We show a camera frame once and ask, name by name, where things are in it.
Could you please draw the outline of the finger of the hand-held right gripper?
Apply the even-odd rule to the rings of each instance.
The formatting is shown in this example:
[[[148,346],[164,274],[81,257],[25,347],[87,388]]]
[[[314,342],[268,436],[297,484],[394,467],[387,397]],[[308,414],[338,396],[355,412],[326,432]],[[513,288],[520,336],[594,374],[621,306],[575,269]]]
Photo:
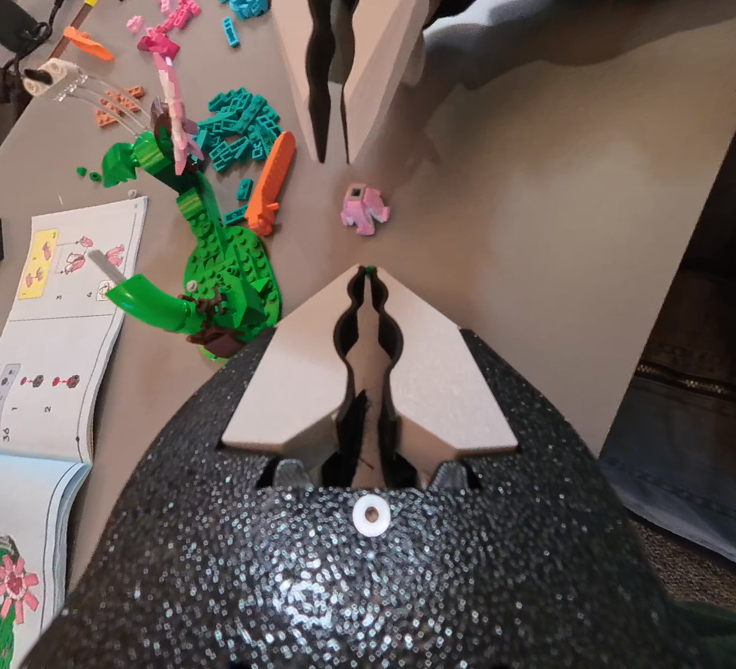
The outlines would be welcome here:
[[[324,162],[330,122],[328,86],[335,53],[332,0],[271,0],[297,117],[311,157]]]
[[[401,85],[414,86],[425,66],[429,0],[358,0],[352,12],[333,0],[336,52],[330,82],[342,87],[340,115],[348,163],[378,130]]]

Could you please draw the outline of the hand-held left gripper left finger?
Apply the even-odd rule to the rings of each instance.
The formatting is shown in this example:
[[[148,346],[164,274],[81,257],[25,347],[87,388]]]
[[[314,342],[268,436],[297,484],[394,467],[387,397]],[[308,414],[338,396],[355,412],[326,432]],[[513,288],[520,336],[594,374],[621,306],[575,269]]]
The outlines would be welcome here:
[[[355,265],[276,325],[222,435],[252,453],[299,459],[308,470],[331,456],[357,461],[365,396],[347,353],[358,340],[366,268]]]

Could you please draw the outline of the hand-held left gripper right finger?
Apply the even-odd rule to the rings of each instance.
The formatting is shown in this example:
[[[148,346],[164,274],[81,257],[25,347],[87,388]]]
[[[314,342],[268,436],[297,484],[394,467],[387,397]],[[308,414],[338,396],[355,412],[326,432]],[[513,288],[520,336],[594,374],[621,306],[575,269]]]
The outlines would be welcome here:
[[[420,487],[445,462],[514,453],[518,439],[454,321],[370,271],[378,342],[389,357],[378,421],[388,487]]]

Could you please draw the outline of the pink lego flower piece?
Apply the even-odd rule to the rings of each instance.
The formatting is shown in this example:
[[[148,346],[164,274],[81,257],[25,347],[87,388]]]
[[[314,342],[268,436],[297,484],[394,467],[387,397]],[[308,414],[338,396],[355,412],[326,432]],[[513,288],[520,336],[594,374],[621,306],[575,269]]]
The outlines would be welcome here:
[[[384,203],[381,192],[366,184],[348,186],[342,212],[342,224],[355,227],[359,236],[373,236],[375,223],[385,223],[391,216],[391,208]]]

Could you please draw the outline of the pile of teal lego pieces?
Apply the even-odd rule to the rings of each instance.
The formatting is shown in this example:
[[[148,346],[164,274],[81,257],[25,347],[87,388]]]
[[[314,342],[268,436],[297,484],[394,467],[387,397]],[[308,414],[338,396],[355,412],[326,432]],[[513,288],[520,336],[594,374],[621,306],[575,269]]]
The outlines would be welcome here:
[[[281,134],[281,116],[268,100],[244,87],[221,92],[197,123],[196,142],[218,173],[235,164],[265,161]]]

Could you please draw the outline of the pile of pink lego pieces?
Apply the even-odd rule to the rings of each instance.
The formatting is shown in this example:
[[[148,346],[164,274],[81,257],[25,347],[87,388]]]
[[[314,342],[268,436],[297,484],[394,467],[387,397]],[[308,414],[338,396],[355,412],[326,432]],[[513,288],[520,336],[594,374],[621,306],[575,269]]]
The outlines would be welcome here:
[[[142,16],[131,17],[127,23],[127,30],[138,38],[138,51],[174,60],[179,53],[180,46],[172,40],[175,30],[184,30],[189,21],[201,13],[196,0],[156,0],[160,5],[163,21],[154,27],[145,25]]]

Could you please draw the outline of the green lego plant model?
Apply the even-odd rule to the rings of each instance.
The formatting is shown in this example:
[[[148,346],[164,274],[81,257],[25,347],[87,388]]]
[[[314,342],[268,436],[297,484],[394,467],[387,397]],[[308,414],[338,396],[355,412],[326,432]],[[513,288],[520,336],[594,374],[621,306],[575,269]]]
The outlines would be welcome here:
[[[108,188],[134,180],[137,169],[176,192],[179,213],[196,240],[183,276],[185,292],[170,295],[140,273],[114,278],[116,268],[108,259],[98,262],[112,282],[106,298],[138,321],[184,335],[207,358],[225,361],[275,326],[281,315],[281,292],[263,243],[250,229],[225,224],[195,158],[188,157],[182,173],[176,173],[166,128],[108,149],[102,184]]]

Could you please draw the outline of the pink lego flower stalk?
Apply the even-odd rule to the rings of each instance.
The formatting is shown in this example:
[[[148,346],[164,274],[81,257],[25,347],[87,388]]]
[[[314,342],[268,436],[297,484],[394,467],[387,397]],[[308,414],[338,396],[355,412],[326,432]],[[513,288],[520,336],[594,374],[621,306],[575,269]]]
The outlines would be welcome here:
[[[173,57],[177,55],[179,46],[163,31],[147,28],[146,35],[138,42],[138,49],[147,51],[153,56],[163,90],[163,99],[169,110],[174,170],[177,176],[181,176],[185,172],[190,156],[202,160],[204,154],[196,141],[199,130],[197,122],[190,120],[186,115],[179,79],[173,65]]]

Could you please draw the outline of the orange lego brick separator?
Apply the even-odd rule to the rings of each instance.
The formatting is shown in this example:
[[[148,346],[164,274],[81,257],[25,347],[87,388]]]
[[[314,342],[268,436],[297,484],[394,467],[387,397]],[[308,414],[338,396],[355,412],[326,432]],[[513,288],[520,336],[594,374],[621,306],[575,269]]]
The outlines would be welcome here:
[[[63,30],[64,38],[73,46],[102,61],[115,61],[115,56],[101,43],[92,39],[87,32],[69,25]]]
[[[248,228],[264,238],[272,233],[275,215],[280,208],[279,192],[291,166],[296,150],[296,139],[291,131],[281,133],[275,140],[261,177],[256,183],[246,208]]]

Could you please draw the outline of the lego instruction booklet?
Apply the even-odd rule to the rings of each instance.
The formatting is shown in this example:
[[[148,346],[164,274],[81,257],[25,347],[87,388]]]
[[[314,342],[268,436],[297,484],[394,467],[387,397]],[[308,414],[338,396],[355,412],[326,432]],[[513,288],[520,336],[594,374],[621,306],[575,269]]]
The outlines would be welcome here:
[[[147,197],[35,216],[1,341],[1,667],[66,595],[69,515],[93,464],[94,409],[124,312],[90,258],[135,273]]]

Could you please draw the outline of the white lego block clear stems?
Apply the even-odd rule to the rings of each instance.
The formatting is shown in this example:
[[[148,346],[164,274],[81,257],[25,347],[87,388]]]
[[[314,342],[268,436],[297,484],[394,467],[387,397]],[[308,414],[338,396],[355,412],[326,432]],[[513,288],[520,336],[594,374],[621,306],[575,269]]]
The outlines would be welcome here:
[[[99,110],[112,121],[119,123],[135,137],[148,131],[149,125],[139,117],[141,108],[122,87],[109,84],[89,75],[75,63],[60,58],[50,58],[37,69],[25,69],[23,87],[33,98],[48,97],[57,102],[75,98]]]

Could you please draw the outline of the person's blue jeans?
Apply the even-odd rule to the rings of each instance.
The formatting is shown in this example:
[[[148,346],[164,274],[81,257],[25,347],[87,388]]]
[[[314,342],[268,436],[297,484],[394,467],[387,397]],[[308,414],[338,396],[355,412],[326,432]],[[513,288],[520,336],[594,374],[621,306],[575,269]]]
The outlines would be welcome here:
[[[735,560],[734,278],[679,271],[601,451],[637,516]]]

